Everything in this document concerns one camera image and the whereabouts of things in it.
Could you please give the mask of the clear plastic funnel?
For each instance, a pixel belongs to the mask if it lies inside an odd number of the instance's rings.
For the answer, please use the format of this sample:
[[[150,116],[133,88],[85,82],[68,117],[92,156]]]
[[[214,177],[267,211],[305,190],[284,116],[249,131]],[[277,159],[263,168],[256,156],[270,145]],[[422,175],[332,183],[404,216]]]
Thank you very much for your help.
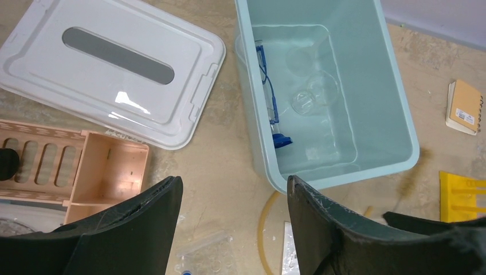
[[[310,75],[315,66],[319,46],[328,40],[329,33],[320,37],[311,46],[292,48],[286,54],[286,64],[291,73],[298,77]]]

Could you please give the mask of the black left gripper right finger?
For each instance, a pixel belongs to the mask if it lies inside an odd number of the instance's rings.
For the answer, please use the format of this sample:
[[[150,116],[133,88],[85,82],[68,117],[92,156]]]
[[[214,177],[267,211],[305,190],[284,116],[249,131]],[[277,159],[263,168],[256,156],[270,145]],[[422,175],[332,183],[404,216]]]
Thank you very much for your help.
[[[378,223],[297,176],[287,202],[301,274],[484,274],[485,228],[422,235]]]

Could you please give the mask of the wire test tube brush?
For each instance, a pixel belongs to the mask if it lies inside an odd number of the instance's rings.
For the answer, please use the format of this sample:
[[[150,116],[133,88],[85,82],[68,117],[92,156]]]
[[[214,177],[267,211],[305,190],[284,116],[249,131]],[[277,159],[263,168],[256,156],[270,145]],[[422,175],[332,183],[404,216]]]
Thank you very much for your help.
[[[403,205],[413,205],[418,202],[420,186],[427,169],[427,165],[433,159],[433,150],[431,148],[420,148],[420,155],[416,164],[407,170],[396,188],[397,200],[393,206],[392,212],[398,212]]]

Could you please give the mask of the mint green plastic bin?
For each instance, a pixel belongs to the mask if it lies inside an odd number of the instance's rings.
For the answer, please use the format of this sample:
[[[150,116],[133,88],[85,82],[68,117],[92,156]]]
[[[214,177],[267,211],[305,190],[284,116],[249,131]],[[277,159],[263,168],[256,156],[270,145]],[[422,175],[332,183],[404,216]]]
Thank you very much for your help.
[[[281,193],[411,169],[420,147],[380,1],[236,1],[255,171]]]

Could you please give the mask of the blue rubber band loop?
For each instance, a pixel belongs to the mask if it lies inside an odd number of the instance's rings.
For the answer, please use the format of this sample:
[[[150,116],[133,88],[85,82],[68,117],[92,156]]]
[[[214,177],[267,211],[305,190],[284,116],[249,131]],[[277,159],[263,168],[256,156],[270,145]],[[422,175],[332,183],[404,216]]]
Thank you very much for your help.
[[[268,66],[266,63],[265,51],[262,40],[256,40],[255,47],[258,59],[258,67],[260,69],[262,87],[266,101],[266,108],[269,116],[269,122],[271,125],[275,125],[280,122],[280,119],[277,109],[275,91],[268,75]]]

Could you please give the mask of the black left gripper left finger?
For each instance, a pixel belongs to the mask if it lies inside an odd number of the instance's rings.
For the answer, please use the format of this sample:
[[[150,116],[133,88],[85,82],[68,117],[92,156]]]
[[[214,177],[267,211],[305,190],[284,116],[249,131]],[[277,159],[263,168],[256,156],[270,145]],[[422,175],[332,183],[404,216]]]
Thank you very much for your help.
[[[183,195],[169,176],[49,232],[1,238],[2,274],[165,274]]]

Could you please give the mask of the graduated cylinder blue base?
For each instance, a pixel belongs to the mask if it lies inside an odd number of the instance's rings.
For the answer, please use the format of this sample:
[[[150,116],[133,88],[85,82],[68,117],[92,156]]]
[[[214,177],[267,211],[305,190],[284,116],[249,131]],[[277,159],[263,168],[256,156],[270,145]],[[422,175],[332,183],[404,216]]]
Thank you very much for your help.
[[[293,143],[292,139],[289,136],[285,136],[281,133],[279,129],[279,122],[277,120],[270,120],[270,125],[272,131],[272,140],[275,149],[282,148]]]

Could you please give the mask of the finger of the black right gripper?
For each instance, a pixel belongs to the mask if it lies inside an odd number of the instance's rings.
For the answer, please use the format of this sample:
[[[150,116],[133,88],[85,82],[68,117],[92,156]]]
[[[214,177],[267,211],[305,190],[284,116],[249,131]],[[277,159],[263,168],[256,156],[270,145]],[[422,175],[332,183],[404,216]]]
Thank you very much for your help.
[[[485,228],[485,217],[452,223],[417,218],[391,211],[385,212],[382,217],[391,227],[422,235],[439,234],[456,227]]]

